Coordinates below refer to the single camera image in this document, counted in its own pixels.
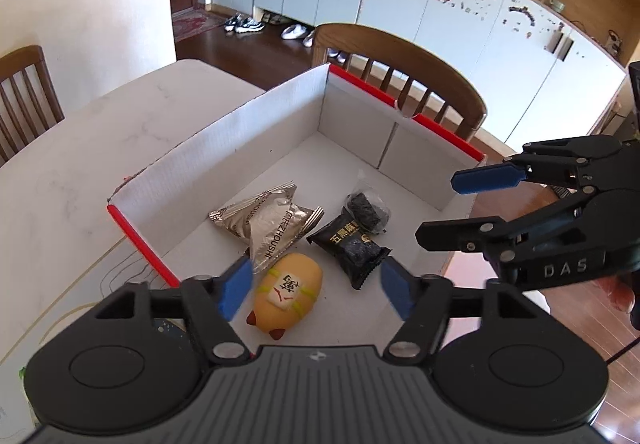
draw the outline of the toy label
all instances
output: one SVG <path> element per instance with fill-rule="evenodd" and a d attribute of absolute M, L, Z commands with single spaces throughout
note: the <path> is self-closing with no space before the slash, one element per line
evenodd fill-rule
<path fill-rule="evenodd" d="M 296 300 L 302 287 L 302 280 L 295 274 L 283 274 L 273 284 L 267 300 L 282 310 L 288 310 Z"/>

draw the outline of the red rug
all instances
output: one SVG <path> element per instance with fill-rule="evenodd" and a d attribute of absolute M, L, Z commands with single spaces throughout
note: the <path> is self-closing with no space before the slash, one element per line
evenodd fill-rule
<path fill-rule="evenodd" d="M 191 9 L 184 14 L 174 16 L 174 39 L 178 43 L 183 39 L 196 36 L 225 23 L 225 18 L 203 9 Z"/>

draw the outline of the wooden chair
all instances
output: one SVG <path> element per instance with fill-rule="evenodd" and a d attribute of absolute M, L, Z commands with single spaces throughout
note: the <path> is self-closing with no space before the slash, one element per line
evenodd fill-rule
<path fill-rule="evenodd" d="M 0 58 L 0 164 L 64 118 L 39 45 Z"/>
<path fill-rule="evenodd" d="M 424 110 L 434 92 L 444 101 L 434 120 L 441 123 L 447 110 L 452 108 L 462 116 L 455 133 L 465 140 L 473 137 L 486 117 L 486 106 L 476 89 L 456 69 L 414 43 L 362 25 L 327 23 L 316 29 L 313 67 L 326 63 L 329 47 L 349 53 L 343 63 L 344 69 L 349 68 L 354 54 L 367 58 L 360 77 L 363 81 L 370 76 L 374 61 L 389 67 L 380 85 L 382 91 L 387 91 L 394 70 L 407 76 L 398 97 L 400 110 L 404 108 L 412 83 L 416 81 L 424 85 L 427 90 L 412 115 Z"/>

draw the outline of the dark food item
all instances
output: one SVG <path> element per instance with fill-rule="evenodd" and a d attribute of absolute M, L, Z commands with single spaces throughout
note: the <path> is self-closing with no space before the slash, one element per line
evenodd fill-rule
<path fill-rule="evenodd" d="M 360 290 L 369 273 L 391 252 L 371 240 L 345 208 L 306 240 L 334 256 L 356 290 Z"/>
<path fill-rule="evenodd" d="M 369 233 L 381 233 L 389 221 L 389 213 L 369 202 L 362 191 L 349 195 L 346 207 L 353 218 Z"/>

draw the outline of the yellow squishy toy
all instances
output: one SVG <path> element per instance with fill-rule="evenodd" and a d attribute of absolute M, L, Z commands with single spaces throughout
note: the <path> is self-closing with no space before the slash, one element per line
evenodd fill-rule
<path fill-rule="evenodd" d="M 279 340 L 313 308 L 322 287 L 322 269 L 311 258 L 292 252 L 271 267 L 255 290 L 249 325 Z"/>

